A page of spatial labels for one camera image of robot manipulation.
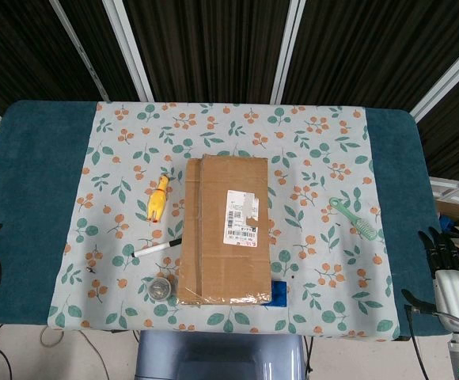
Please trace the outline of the round clear jar of screws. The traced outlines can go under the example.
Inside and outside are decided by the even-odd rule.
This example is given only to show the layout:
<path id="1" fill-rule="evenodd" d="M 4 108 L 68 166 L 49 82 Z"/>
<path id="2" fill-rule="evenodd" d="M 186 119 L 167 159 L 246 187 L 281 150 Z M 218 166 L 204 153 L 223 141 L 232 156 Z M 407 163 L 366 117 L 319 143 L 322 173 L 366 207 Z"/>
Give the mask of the round clear jar of screws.
<path id="1" fill-rule="evenodd" d="M 155 302 L 166 300 L 172 292 L 171 283 L 164 277 L 156 277 L 148 286 L 148 294 Z"/>

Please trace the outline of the floral leaf print tablecloth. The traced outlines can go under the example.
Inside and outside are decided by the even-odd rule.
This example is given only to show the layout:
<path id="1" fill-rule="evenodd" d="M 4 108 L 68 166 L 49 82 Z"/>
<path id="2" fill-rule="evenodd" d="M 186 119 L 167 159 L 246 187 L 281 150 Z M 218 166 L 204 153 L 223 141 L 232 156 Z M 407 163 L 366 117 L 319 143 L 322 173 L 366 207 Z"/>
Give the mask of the floral leaf print tablecloth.
<path id="1" fill-rule="evenodd" d="M 286 282 L 287 307 L 150 298 L 156 277 L 177 285 L 181 249 L 131 254 L 183 235 L 187 163 L 206 154 L 268 160 L 271 277 Z M 161 175 L 167 202 L 153 223 L 147 204 Z M 100 103 L 78 179 L 47 317 L 53 329 L 399 335 L 364 108 Z M 362 237 L 332 197 L 377 238 Z"/>

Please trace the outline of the brown cardboard shipping box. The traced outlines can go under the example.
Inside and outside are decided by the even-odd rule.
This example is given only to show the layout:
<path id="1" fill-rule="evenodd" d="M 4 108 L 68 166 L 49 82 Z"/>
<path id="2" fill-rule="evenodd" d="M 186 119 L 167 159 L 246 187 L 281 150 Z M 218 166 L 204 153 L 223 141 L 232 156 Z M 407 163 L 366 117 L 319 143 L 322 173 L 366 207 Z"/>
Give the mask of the brown cardboard shipping box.
<path id="1" fill-rule="evenodd" d="M 187 163 L 176 295 L 185 305 L 271 301 L 266 158 Z"/>

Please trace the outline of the white marker pen black cap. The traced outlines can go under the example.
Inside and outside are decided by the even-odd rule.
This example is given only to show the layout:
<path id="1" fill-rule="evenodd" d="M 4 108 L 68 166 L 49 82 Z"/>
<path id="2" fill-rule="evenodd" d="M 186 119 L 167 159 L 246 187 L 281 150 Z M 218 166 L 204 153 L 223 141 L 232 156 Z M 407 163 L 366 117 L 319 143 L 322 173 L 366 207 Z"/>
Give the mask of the white marker pen black cap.
<path id="1" fill-rule="evenodd" d="M 182 239 L 181 238 L 177 238 L 175 240 L 167 241 L 165 243 L 161 243 L 161 244 L 158 244 L 158 245 L 153 245 L 153 246 L 150 246 L 148 248 L 141 249 L 139 251 L 135 251 L 131 255 L 133 257 L 145 256 L 145 255 L 148 255 L 148 254 L 151 254 L 151 253 L 160 252 L 160 251 L 163 251 L 165 249 L 169 249 L 169 248 L 172 248 L 174 246 L 180 245 L 181 242 L 182 242 Z"/>

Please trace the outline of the white aluminium frame rail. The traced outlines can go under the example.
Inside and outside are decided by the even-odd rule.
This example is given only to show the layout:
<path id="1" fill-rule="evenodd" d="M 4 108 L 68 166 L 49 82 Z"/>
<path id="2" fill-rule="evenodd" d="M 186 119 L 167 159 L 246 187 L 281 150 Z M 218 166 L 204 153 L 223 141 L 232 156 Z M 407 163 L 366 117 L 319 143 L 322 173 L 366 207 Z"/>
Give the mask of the white aluminium frame rail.
<path id="1" fill-rule="evenodd" d="M 459 180 L 450 180 L 441 177 L 430 177 L 434 197 L 459 197 Z"/>

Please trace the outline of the white aluminium frame post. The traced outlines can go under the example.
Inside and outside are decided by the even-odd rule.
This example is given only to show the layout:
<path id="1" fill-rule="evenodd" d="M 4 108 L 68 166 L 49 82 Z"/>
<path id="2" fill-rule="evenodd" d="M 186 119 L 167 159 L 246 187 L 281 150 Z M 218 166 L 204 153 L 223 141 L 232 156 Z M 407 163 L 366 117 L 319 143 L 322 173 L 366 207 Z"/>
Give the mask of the white aluminium frame post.
<path id="1" fill-rule="evenodd" d="M 154 95 L 123 0 L 102 0 L 105 12 L 141 102 L 154 102 Z"/>
<path id="2" fill-rule="evenodd" d="M 459 83 L 459 57 L 409 112 L 421 121 Z"/>
<path id="3" fill-rule="evenodd" d="M 290 0 L 286 23 L 284 25 L 279 57 L 275 68 L 275 76 L 271 88 L 269 103 L 280 105 L 282 103 L 290 62 L 302 21 L 306 0 Z"/>

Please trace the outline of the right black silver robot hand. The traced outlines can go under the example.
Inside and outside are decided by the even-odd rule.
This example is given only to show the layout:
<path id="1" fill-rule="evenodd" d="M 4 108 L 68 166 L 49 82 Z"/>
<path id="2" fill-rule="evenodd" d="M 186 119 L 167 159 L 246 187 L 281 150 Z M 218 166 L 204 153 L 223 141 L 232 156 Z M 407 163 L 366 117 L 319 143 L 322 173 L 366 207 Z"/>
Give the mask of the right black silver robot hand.
<path id="1" fill-rule="evenodd" d="M 408 317 L 412 313 L 437 317 L 444 329 L 459 333 L 459 248 L 446 235 L 429 227 L 419 231 L 434 288 L 434 302 L 423 301 L 403 289 Z"/>

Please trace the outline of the blue toy building block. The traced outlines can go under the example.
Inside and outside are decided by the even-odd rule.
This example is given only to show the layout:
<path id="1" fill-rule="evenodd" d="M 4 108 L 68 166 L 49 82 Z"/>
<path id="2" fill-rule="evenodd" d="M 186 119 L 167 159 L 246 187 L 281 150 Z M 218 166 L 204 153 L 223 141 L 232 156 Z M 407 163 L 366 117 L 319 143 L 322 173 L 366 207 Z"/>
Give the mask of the blue toy building block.
<path id="1" fill-rule="evenodd" d="M 271 281 L 271 300 L 263 306 L 287 307 L 287 284 L 285 281 Z"/>

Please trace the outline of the thin white frame post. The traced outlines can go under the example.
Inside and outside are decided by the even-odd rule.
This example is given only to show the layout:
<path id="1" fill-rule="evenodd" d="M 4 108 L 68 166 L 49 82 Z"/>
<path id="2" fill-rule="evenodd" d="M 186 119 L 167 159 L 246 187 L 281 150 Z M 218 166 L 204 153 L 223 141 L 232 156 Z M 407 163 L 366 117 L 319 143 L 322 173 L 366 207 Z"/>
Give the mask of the thin white frame post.
<path id="1" fill-rule="evenodd" d="M 95 71 L 93 64 L 90 61 L 89 56 L 87 55 L 85 49 L 82 46 L 82 42 L 79 40 L 77 33 L 74 30 L 74 27 L 70 23 L 68 16 L 66 15 L 64 8 L 62 7 L 59 0 L 48 0 L 51 8 L 54 10 L 57 18 L 62 24 L 64 30 L 66 31 L 71 43 L 74 45 L 76 52 L 84 63 L 85 68 L 87 69 L 89 76 L 93 80 L 94 85 L 96 86 L 101 98 L 104 101 L 110 101 L 108 93 L 101 82 L 97 72 Z"/>

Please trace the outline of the teal plush table cover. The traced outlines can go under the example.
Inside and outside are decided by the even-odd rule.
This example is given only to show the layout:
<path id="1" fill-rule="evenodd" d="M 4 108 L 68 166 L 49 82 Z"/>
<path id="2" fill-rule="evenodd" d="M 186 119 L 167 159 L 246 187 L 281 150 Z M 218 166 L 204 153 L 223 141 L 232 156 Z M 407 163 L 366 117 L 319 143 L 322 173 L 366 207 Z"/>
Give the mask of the teal plush table cover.
<path id="1" fill-rule="evenodd" d="M 48 325 L 78 174 L 98 104 L 18 101 L 2 118 L 0 324 Z M 433 298 L 417 233 L 437 225 L 434 202 L 414 120 L 404 111 L 364 110 L 400 326 L 398 337 L 406 336 L 401 290 L 407 288 L 426 300 Z"/>

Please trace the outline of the green toothbrush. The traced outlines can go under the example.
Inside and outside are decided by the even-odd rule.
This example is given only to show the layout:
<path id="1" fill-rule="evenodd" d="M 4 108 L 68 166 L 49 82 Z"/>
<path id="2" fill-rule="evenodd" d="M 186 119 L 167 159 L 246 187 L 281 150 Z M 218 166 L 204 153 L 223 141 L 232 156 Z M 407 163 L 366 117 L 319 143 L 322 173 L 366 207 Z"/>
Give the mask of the green toothbrush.
<path id="1" fill-rule="evenodd" d="M 369 241 L 373 241 L 377 238 L 378 233 L 370 225 L 370 223 L 349 211 L 349 209 L 343 205 L 343 202 L 340 199 L 332 197 L 329 200 L 329 204 L 333 208 L 335 208 L 339 213 L 344 215 L 352 223 L 354 228 L 359 232 L 359 234 L 362 237 L 366 238 Z"/>

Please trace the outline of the yellow rubber chicken toy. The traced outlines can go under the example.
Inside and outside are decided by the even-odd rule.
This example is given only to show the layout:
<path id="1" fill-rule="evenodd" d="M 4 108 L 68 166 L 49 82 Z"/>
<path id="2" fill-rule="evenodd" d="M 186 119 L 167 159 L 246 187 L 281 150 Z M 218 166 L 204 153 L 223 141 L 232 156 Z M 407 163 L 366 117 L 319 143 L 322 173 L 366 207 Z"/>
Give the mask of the yellow rubber chicken toy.
<path id="1" fill-rule="evenodd" d="M 150 194 L 147 204 L 147 220 L 153 223 L 161 221 L 167 202 L 169 178 L 161 175 L 157 187 Z"/>

